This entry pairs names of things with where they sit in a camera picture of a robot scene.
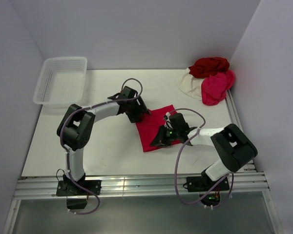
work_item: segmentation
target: white table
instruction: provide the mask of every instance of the white table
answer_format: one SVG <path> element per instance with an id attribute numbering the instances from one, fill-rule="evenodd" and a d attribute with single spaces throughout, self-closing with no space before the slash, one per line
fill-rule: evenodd
<path id="1" fill-rule="evenodd" d="M 176 78 L 184 70 L 92 70 L 87 71 L 87 84 L 82 105 L 105 101 L 120 91 L 123 81 L 137 78 L 143 84 L 142 98 L 147 108 L 154 110 L 170 104 L 175 108 L 191 108 L 207 120 L 206 128 L 224 127 L 230 123 L 226 102 L 205 106 L 182 93 Z M 127 84 L 139 90 L 134 81 Z M 22 176 L 54 176 L 65 169 L 64 150 L 56 135 L 57 127 L 67 109 L 43 107 L 30 145 Z M 202 120 L 194 113 L 183 111 L 189 126 Z M 105 118 L 94 124 L 90 141 L 84 149 L 84 169 L 88 176 L 172 174 L 181 144 L 143 153 L 135 124 L 127 116 Z M 178 173 L 200 173 L 219 158 L 210 146 L 186 147 Z"/>

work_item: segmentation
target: dark red cloth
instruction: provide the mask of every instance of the dark red cloth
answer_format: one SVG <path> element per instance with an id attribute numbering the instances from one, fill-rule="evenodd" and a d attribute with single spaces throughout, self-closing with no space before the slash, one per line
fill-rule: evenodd
<path id="1" fill-rule="evenodd" d="M 207 106 L 217 105 L 226 98 L 226 90 L 231 88 L 234 80 L 235 74 L 230 70 L 205 78 L 201 85 L 202 102 Z"/>
<path id="2" fill-rule="evenodd" d="M 150 152 L 153 150 L 159 149 L 156 146 L 150 146 L 150 143 L 156 137 L 156 134 L 161 125 L 165 124 L 164 116 L 167 112 L 173 111 L 175 108 L 173 105 L 163 107 L 161 109 L 153 110 L 151 115 L 144 114 L 142 116 L 142 122 L 136 123 L 140 141 L 142 144 L 143 152 Z M 180 141 L 176 140 L 172 142 L 172 145 L 179 144 Z"/>
<path id="3" fill-rule="evenodd" d="M 214 76 L 218 72 L 226 72 L 229 69 L 229 63 L 221 57 L 200 58 L 189 69 L 189 73 L 195 78 L 205 78 Z"/>

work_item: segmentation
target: folded red cloth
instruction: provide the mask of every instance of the folded red cloth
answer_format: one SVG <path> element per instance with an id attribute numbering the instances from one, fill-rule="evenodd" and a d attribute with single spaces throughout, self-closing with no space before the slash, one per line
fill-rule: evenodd
<path id="1" fill-rule="evenodd" d="M 200 58 L 191 67 L 190 74 L 195 78 L 214 76 L 218 72 L 225 72 L 229 69 L 229 63 L 225 58 Z"/>
<path id="2" fill-rule="evenodd" d="M 173 105 L 163 107 L 157 110 L 150 110 L 151 115 L 143 114 L 142 121 L 136 123 L 140 141 L 142 144 L 143 152 L 150 152 L 159 149 L 156 146 L 150 146 L 150 143 L 156 137 L 156 134 L 161 125 L 165 124 L 164 116 L 167 112 L 173 111 L 175 108 Z M 176 140 L 172 142 L 172 145 L 179 144 L 180 141 Z"/>
<path id="3" fill-rule="evenodd" d="M 226 90 L 231 88 L 234 80 L 235 74 L 230 70 L 205 78 L 201 85 L 202 102 L 207 106 L 217 105 L 226 98 Z"/>

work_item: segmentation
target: white basket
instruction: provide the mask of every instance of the white basket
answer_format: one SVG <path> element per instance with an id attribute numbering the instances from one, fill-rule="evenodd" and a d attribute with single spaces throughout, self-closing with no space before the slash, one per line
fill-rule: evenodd
<path id="1" fill-rule="evenodd" d="M 87 70 L 85 57 L 48 58 L 42 67 L 34 103 L 67 107 L 81 101 Z"/>

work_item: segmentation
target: wire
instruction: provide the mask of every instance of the wire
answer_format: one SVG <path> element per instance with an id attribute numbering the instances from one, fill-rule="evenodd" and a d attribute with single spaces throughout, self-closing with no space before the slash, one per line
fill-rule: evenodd
<path id="1" fill-rule="evenodd" d="M 59 181 L 59 178 L 58 178 L 58 173 L 59 173 L 59 171 L 62 171 L 63 174 L 65 174 L 65 171 L 64 171 L 63 169 L 58 169 L 58 170 L 57 170 L 57 173 L 55 174 L 55 176 L 56 176 L 58 182 L 60 182 L 60 181 Z"/>
<path id="2" fill-rule="evenodd" d="M 122 84 L 122 90 L 123 90 L 123 88 L 124 88 L 124 85 L 125 85 L 129 80 L 134 80 L 134 81 L 136 81 L 136 82 L 139 83 L 139 85 L 140 85 L 140 87 L 141 87 L 141 90 L 140 90 L 140 93 L 139 93 L 137 96 L 135 96 L 135 97 L 133 97 L 133 98 L 128 98 L 128 99 L 110 100 L 110 101 L 107 101 L 107 102 L 102 102 L 102 103 L 99 103 L 99 104 L 93 105 L 93 106 L 91 106 L 91 107 L 84 107 L 84 108 L 78 109 L 78 110 L 74 111 L 73 113 L 71 113 L 71 114 L 68 116 L 68 118 L 66 119 L 66 121 L 64 122 L 64 124 L 63 124 L 63 126 L 62 126 L 62 128 L 61 128 L 61 133 L 60 133 L 60 143 L 61 143 L 61 146 L 62 146 L 62 147 L 65 149 L 65 151 L 66 151 L 67 171 L 68 171 L 68 176 L 69 176 L 70 180 L 71 180 L 71 181 L 73 182 L 73 184 L 74 184 L 75 186 L 77 186 L 78 188 L 80 188 L 80 189 L 86 191 L 86 192 L 89 193 L 90 195 L 95 196 L 95 198 L 96 198 L 97 201 L 98 201 L 97 206 L 96 206 L 93 210 L 88 211 L 88 212 L 74 212 L 74 211 L 71 211 L 71 210 L 70 210 L 70 212 L 72 212 L 72 213 L 74 213 L 74 214 L 76 214 L 76 215 L 88 215 L 88 214 L 91 214 L 91 213 L 95 212 L 95 211 L 99 208 L 99 206 L 100 206 L 100 199 L 99 199 L 99 197 L 98 197 L 94 192 L 90 191 L 89 189 L 84 188 L 83 186 L 81 186 L 81 185 L 79 185 L 78 183 L 76 183 L 76 181 L 74 180 L 74 178 L 73 178 L 73 176 L 72 176 L 72 174 L 71 174 L 71 172 L 70 172 L 71 169 L 70 169 L 70 161 L 69 161 L 69 149 L 65 146 L 64 141 L 63 141 L 64 129 L 65 129 L 65 127 L 67 126 L 67 124 L 69 123 L 69 121 L 72 119 L 72 117 L 73 117 L 75 114 L 77 114 L 77 113 L 79 113 L 79 112 L 81 112 L 81 111 L 87 111 L 87 110 L 89 110 L 89 109 L 93 109 L 93 108 L 97 108 L 97 107 L 99 107 L 99 106 L 107 105 L 107 104 L 112 103 L 112 102 L 133 101 L 133 100 L 138 99 L 138 98 L 141 96 L 141 93 L 142 93 L 142 91 L 143 91 L 143 86 L 142 86 L 141 82 L 138 81 L 137 79 L 135 79 L 135 78 L 129 78 L 129 79 L 125 80 L 125 81 L 123 82 L 123 84 Z"/>
<path id="3" fill-rule="evenodd" d="M 170 113 L 172 113 L 172 112 L 174 112 L 174 111 L 179 111 L 179 110 L 186 110 L 186 111 L 191 111 L 191 112 L 194 112 L 194 113 L 196 113 L 198 116 L 200 116 L 201 118 L 202 118 L 202 120 L 203 120 L 203 123 L 202 123 L 202 125 L 198 128 L 198 130 L 197 130 L 197 132 L 192 136 L 192 137 L 190 137 L 188 140 L 186 140 L 184 143 L 183 143 L 183 145 L 181 146 L 181 148 L 180 148 L 180 150 L 179 150 L 179 152 L 178 152 L 178 155 L 177 155 L 177 159 L 176 159 L 176 165 L 175 165 L 175 171 L 174 171 L 174 187 L 175 187 L 175 192 L 176 192 L 176 194 L 177 194 L 177 197 L 179 198 L 179 200 L 182 202 L 182 203 L 184 203 L 185 205 L 193 205 L 193 204 L 196 204 L 196 203 L 198 203 L 198 202 L 200 202 L 201 200 L 203 200 L 211 191 L 213 191 L 213 189 L 215 189 L 224 179 L 226 179 L 227 178 L 227 176 L 229 175 L 229 174 L 226 174 L 226 175 L 224 175 L 220 180 L 218 180 L 203 196 L 201 196 L 201 197 L 199 197 L 197 200 L 195 200 L 195 201 L 190 201 L 190 202 L 188 202 L 188 201 L 185 201 L 185 200 L 183 200 L 182 199 L 182 197 L 180 196 L 180 194 L 179 194 L 179 191 L 178 191 L 178 186 L 177 186 L 177 175 L 178 175 L 178 164 L 179 164 L 179 160 L 180 160 L 180 156 L 181 156 L 181 153 L 182 153 L 182 151 L 183 151 L 183 149 L 184 149 L 184 147 L 192 140 L 192 139 L 194 139 L 197 135 L 199 135 L 199 133 L 200 133 L 200 130 L 201 130 L 201 128 L 206 124 L 206 120 L 205 120 L 205 118 L 200 114 L 200 113 L 198 113 L 197 111 L 195 111 L 195 110 L 192 110 L 192 109 L 189 109 L 189 108 L 178 108 L 178 109 L 175 109 L 175 110 L 173 110 L 173 111 L 171 111 Z M 232 175 L 232 179 L 231 179 L 231 187 L 230 187 L 230 190 L 229 190 L 229 192 L 228 192 L 228 194 L 227 194 L 227 196 L 225 197 L 225 199 L 222 201 L 222 202 L 220 202 L 218 205 L 216 205 L 216 206 L 213 206 L 214 208 L 215 207 L 218 207 L 218 206 L 220 206 L 221 204 L 223 204 L 228 198 L 229 198 L 229 196 L 230 196 L 230 194 L 231 194 L 231 192 L 232 192 L 232 189 L 233 189 L 233 179 L 234 179 L 234 175 L 233 175 L 233 173 L 231 173 L 231 175 Z"/>

